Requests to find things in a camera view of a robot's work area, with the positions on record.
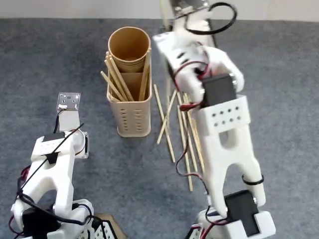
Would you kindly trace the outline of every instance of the beige plastic holder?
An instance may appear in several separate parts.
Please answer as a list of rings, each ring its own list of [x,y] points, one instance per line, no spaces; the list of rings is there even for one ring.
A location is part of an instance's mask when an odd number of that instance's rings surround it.
[[[133,98],[133,102],[119,102],[111,87],[106,97],[111,104],[118,134],[122,137],[144,137],[151,132],[152,77],[148,70],[148,82],[144,101],[139,100],[143,73],[121,73]]]

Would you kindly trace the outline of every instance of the paper cup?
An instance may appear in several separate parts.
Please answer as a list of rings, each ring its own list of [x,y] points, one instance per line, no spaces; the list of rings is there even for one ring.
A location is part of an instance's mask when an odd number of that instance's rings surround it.
[[[113,32],[108,47],[120,72],[136,73],[143,71],[151,40],[142,29],[126,26]]]

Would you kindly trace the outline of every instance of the mounting hole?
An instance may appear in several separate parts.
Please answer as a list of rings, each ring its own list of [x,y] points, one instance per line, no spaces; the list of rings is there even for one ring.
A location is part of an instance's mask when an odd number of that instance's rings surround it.
[[[183,60],[181,64],[184,64],[184,63],[186,63],[187,61],[189,61],[189,59]]]
[[[185,52],[180,53],[177,58],[179,59],[180,57],[182,57],[183,55],[185,55]]]

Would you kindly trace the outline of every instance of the chopstick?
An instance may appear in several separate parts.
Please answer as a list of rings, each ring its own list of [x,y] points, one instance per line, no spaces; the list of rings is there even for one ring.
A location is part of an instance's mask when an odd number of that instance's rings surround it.
[[[181,106],[182,105],[182,101],[181,101],[179,92],[177,93],[177,99],[178,99],[178,104]],[[188,132],[185,114],[184,114],[184,112],[181,112],[180,114],[181,114],[181,117],[182,117],[182,121],[183,121],[185,130]],[[196,159],[195,159],[195,153],[194,153],[194,149],[193,149],[193,143],[192,143],[191,138],[190,138],[190,133],[188,133],[188,144],[189,144],[190,155],[191,155],[191,159],[192,159],[192,162],[193,162],[194,170],[195,170],[195,172],[198,172]]]
[[[162,122],[164,122],[164,120],[165,120],[164,113],[163,113],[163,109],[162,109],[161,103],[160,103],[160,97],[159,97],[158,88],[157,88],[157,86],[155,84],[154,84],[154,92],[155,92],[155,97],[156,97],[156,100],[157,100],[157,103],[158,103],[158,107],[159,107],[159,114],[160,114]],[[172,160],[173,163],[175,163],[174,150],[173,150],[173,147],[172,147],[172,144],[171,144],[171,140],[170,140],[169,132],[167,130],[167,126],[165,126],[164,130],[165,130],[165,134],[166,134],[166,138],[167,138],[169,152],[170,152],[170,155],[171,155],[171,160]]]
[[[110,59],[110,62],[111,62],[111,64],[112,64],[112,66],[113,66],[113,69],[115,70],[115,73],[116,73],[117,76],[118,76],[118,79],[120,80],[120,82],[121,82],[121,84],[122,84],[122,86],[123,86],[123,89],[124,89],[124,91],[125,91],[125,93],[126,93],[126,95],[127,95],[127,97],[128,97],[128,100],[129,100],[129,101],[134,101],[133,96],[132,96],[132,94],[131,94],[129,88],[128,88],[128,86],[126,85],[126,83],[125,83],[125,81],[124,81],[124,79],[123,79],[123,76],[121,75],[121,73],[120,73],[118,67],[117,67],[116,64],[115,64],[115,61],[113,60],[113,58],[112,58],[111,56],[109,57],[109,59]]]
[[[166,122],[167,122],[167,115],[169,115],[169,112],[170,112],[171,107],[172,107],[172,105],[173,105],[173,103],[174,103],[176,94],[177,94],[177,91],[174,90],[173,95],[172,95],[172,97],[171,97],[171,99],[170,99],[169,106],[168,106],[168,108],[167,108],[167,113],[166,113],[165,119],[164,119],[164,121],[163,121],[163,124],[162,124],[161,129],[160,129],[160,132],[159,132],[160,134],[159,134],[159,137],[158,137],[158,140],[157,140],[157,144],[160,144],[160,140],[161,140],[161,137],[163,136],[164,129],[165,129]]]
[[[124,100],[123,101],[129,101],[128,97],[126,96],[121,84],[120,84],[120,81],[118,79],[118,76],[117,74],[115,73],[114,69],[113,69],[113,66],[111,65],[111,62],[110,62],[110,57],[107,57],[107,59],[104,61],[105,65],[108,67],[109,69],[109,72],[117,86],[117,89],[119,89],[119,92],[121,93],[121,95],[123,96]]]
[[[181,141],[183,144],[183,147],[186,147],[186,142],[185,142],[185,135],[184,135],[184,129],[183,129],[183,125],[181,122],[181,113],[179,110],[179,106],[177,106],[177,114],[178,114],[178,121],[179,121],[179,127],[180,127],[180,134],[181,134]],[[188,154],[185,154],[185,163],[186,163],[186,171],[187,173],[190,173],[190,168],[189,168],[189,159],[188,159]],[[191,179],[191,176],[188,176],[188,184],[189,184],[189,190],[192,192],[193,191],[193,182]]]
[[[125,99],[123,98],[123,96],[121,95],[121,93],[118,91],[118,89],[115,87],[115,85],[112,83],[112,81],[110,80],[109,77],[107,77],[107,75],[101,71],[101,75],[103,76],[104,80],[109,84],[109,86],[111,87],[112,91],[114,92],[114,94],[121,100],[121,101],[125,101]]]
[[[184,95],[184,102],[188,103],[189,101],[190,100],[189,100],[188,96]],[[193,122],[192,117],[190,115],[190,111],[187,111],[187,117],[188,117],[188,121],[189,121],[189,124],[190,124],[191,132],[193,134],[195,147],[196,147],[198,158],[199,158],[200,167],[201,167],[202,172],[204,173],[205,172],[205,165],[204,165],[203,156],[202,156],[201,150],[200,150],[200,143],[199,143],[198,133],[196,131],[196,128],[194,127],[194,122]]]
[[[149,49],[147,54],[146,54],[146,57],[145,57],[139,101],[143,101],[145,99],[146,86],[147,86],[147,82],[148,82],[148,74],[147,73],[148,73],[148,69],[150,66],[150,61],[151,61],[151,50]]]

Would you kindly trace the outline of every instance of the metal bracket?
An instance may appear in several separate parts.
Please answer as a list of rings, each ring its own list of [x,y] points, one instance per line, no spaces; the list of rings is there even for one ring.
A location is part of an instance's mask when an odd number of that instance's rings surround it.
[[[207,0],[169,0],[175,19],[209,6]]]
[[[59,93],[56,105],[57,112],[62,110],[78,111],[80,106],[81,93]]]

